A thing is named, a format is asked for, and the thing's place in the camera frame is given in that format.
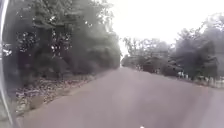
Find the paved road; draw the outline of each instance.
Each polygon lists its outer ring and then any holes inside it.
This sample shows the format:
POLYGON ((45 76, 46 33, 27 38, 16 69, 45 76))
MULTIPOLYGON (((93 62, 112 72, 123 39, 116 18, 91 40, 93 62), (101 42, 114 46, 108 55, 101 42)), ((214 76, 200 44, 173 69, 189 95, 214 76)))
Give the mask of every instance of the paved road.
POLYGON ((121 68, 32 111, 23 128, 222 128, 224 92, 121 68))

